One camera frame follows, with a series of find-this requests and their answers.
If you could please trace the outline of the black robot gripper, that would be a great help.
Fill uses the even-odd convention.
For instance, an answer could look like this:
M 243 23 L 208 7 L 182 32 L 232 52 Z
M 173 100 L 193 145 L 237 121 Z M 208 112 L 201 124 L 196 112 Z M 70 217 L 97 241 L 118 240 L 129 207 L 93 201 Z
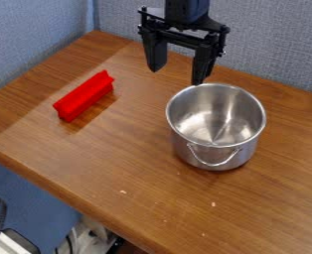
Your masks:
M 225 53 L 231 27 L 212 19 L 209 5 L 166 5 L 164 8 L 142 6 L 138 12 L 142 28 L 165 31 L 174 28 L 181 36 L 189 30 L 205 31 L 209 36 L 217 36 L 217 49 L 213 45 L 201 44 L 196 50 L 193 84 L 202 84 L 212 74 L 217 56 Z M 153 31 L 142 32 L 142 41 L 149 68 L 157 72 L 168 63 L 168 41 L 161 33 Z

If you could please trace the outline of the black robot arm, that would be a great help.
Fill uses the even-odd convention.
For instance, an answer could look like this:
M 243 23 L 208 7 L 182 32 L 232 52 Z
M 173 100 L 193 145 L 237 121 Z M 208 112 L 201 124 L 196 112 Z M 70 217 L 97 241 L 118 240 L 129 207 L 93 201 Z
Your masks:
M 157 72 L 168 63 L 169 45 L 196 51 L 192 83 L 200 85 L 212 75 L 217 58 L 225 54 L 232 29 L 209 16 L 212 0 L 166 0 L 164 8 L 138 9 L 149 68 Z

